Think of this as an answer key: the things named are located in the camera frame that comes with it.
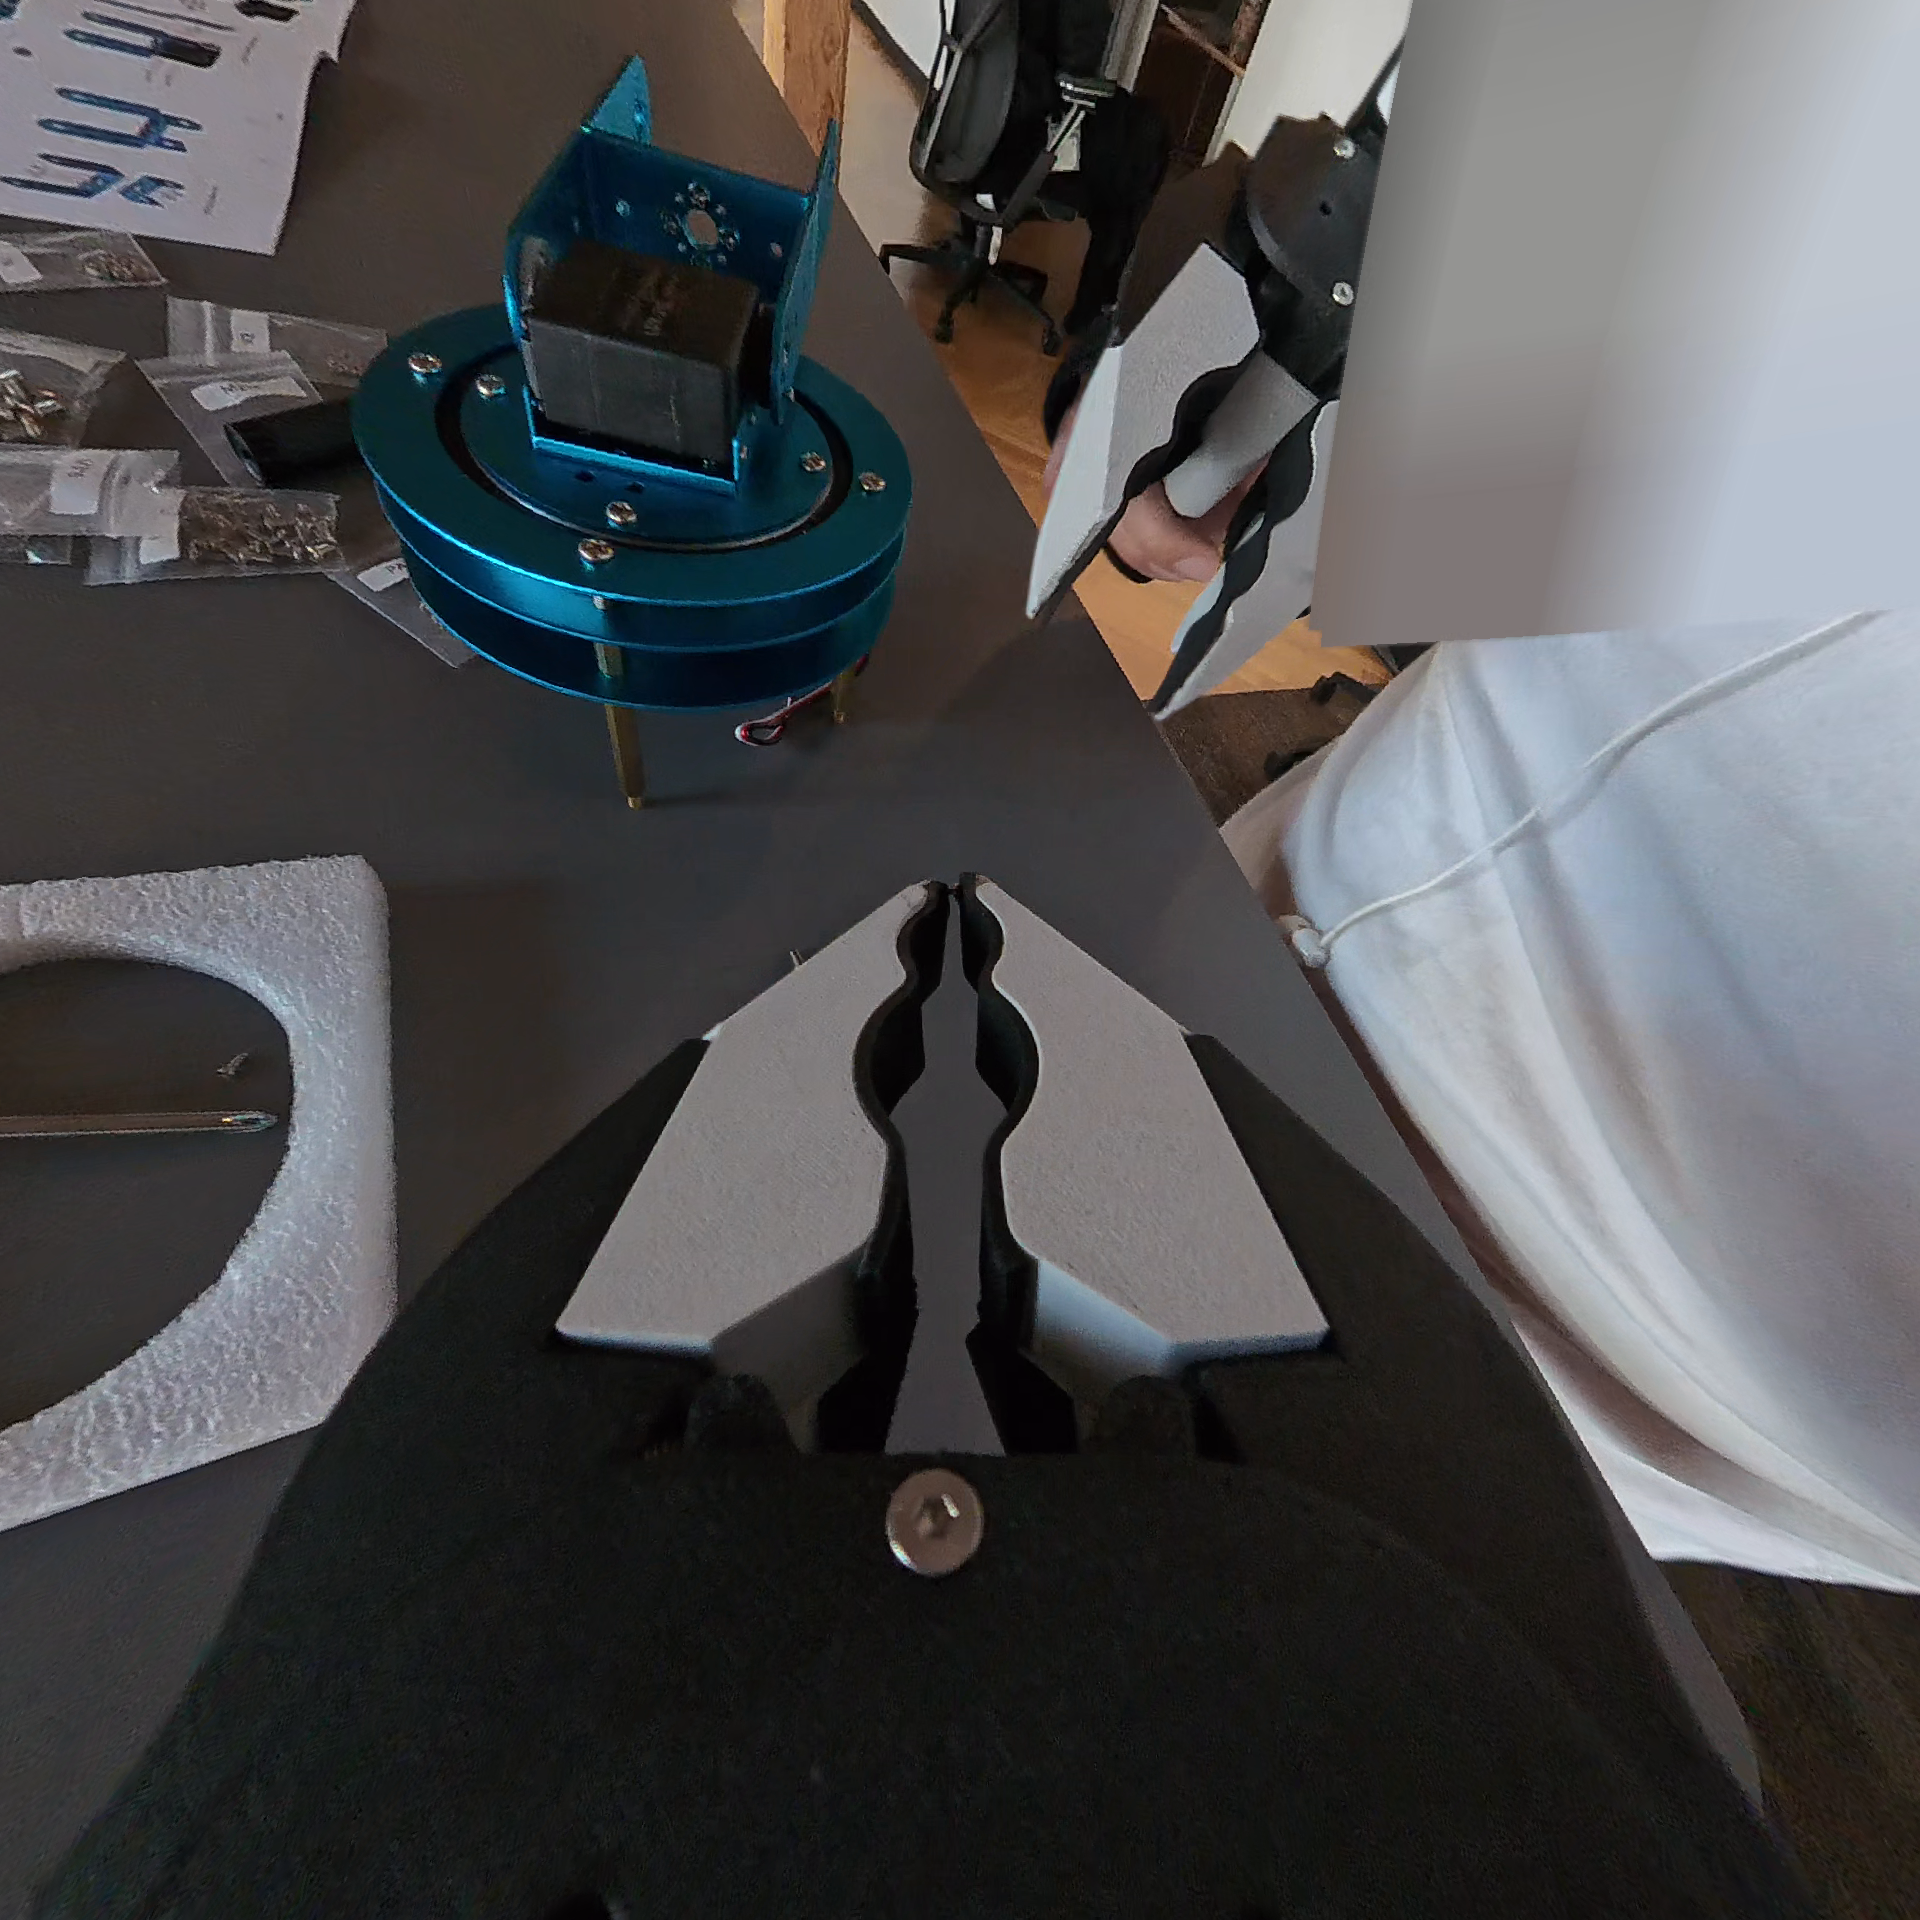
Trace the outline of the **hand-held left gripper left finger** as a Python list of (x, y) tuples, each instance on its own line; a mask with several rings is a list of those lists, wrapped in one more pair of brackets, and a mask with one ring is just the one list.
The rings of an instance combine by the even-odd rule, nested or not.
[(919, 881), (719, 1023), (554, 1334), (752, 1377), (807, 1449), (874, 1449), (919, 1316), (896, 1107), (948, 888)]

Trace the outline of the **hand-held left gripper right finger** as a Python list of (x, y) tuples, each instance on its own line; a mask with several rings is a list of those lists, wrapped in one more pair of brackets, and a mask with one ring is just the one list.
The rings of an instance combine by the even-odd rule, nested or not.
[(1321, 1351), (1327, 1316), (1189, 1032), (993, 881), (960, 878), (956, 913), (998, 1103), (967, 1353), (1000, 1447), (1074, 1452), (1137, 1379)]

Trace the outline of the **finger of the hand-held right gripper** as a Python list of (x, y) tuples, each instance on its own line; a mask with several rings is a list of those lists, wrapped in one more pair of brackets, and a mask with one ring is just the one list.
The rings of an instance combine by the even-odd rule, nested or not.
[(1189, 399), (1237, 377), (1256, 340), (1246, 278), (1206, 240), (1185, 250), (1135, 319), (1113, 326), (1065, 435), (1028, 569), (1028, 618), (1050, 618), (1121, 518), (1141, 465), (1176, 440)]
[(1239, 536), (1174, 634), (1152, 716), (1169, 719), (1241, 672), (1310, 610), (1327, 504), (1336, 401), (1292, 428), (1242, 502)]

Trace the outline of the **blue toy robot arm base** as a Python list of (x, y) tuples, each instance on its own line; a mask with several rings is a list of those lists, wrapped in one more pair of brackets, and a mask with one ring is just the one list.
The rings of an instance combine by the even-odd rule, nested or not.
[(656, 144), (630, 57), (516, 211), (500, 299), (396, 336), (352, 442), (422, 609), (604, 711), (630, 807), (637, 714), (845, 710), (885, 632), (912, 473), (804, 356), (836, 191)]

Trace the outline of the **person's right hand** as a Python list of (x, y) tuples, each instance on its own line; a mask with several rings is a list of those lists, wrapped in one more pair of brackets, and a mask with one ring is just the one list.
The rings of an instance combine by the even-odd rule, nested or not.
[(1226, 536), (1254, 478), (1242, 478), (1198, 518), (1174, 513), (1164, 482), (1134, 497), (1105, 539), (1110, 562), (1145, 583), (1204, 585), (1217, 571)]

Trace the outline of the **black office chair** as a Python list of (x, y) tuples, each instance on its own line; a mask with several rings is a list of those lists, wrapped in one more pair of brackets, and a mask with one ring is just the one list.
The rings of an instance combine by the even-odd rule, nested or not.
[[(941, 38), (909, 137), (912, 178), (952, 217), (937, 244), (877, 251), (945, 278), (933, 322), (938, 346), (952, 319), (998, 286), (1039, 326), (1056, 356), (1110, 316), (1145, 215), (1167, 178), (1164, 115), (1105, 71), (1116, 6), (941, 6)], [(1028, 224), (1080, 224), (1088, 248), (1062, 321), (1046, 311), (1048, 279), (1008, 259)]]

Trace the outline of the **white foam packing sheet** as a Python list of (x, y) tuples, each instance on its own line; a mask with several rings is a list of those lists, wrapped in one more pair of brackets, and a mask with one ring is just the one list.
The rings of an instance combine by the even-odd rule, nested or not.
[(290, 1049), (272, 1186), (221, 1276), (1, 1434), (1, 1530), (321, 1425), (396, 1313), (388, 898), (362, 858), (7, 883), (5, 972), (133, 959), (253, 998)]

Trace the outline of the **wooden pillar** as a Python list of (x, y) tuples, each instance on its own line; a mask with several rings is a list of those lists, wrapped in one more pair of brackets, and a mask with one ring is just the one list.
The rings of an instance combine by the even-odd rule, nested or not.
[(849, 2), (760, 2), (758, 54), (796, 122), (823, 137), (845, 108)]

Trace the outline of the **cluster of small screw bags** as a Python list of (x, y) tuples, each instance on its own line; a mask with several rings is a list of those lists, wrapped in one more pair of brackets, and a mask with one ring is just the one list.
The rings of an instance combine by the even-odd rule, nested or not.
[(78, 569), (95, 588), (324, 579), (466, 666), (362, 462), (260, 488), (224, 444), (230, 422), (352, 401), (385, 346), (380, 327), (170, 292), (128, 235), (7, 233), (5, 569)]

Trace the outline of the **small black plastic part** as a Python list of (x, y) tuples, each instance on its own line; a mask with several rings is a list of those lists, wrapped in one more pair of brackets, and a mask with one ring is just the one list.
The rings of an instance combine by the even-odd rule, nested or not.
[(346, 399), (311, 401), (224, 426), (237, 472), (265, 490), (300, 490), (361, 465)]

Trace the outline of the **printed instruction sheet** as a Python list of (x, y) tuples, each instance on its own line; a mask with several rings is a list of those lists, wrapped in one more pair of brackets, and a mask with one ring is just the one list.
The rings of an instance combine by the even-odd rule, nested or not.
[(5, 2), (1, 214), (269, 256), (352, 2)]

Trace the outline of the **orange-handled screwdriver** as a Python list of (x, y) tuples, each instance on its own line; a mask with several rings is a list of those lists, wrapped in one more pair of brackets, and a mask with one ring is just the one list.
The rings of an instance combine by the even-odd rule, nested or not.
[(63, 1138), (169, 1138), (169, 1136), (265, 1136), (278, 1129), (272, 1112), (113, 1112), (113, 1113), (7, 1113), (5, 1140)]

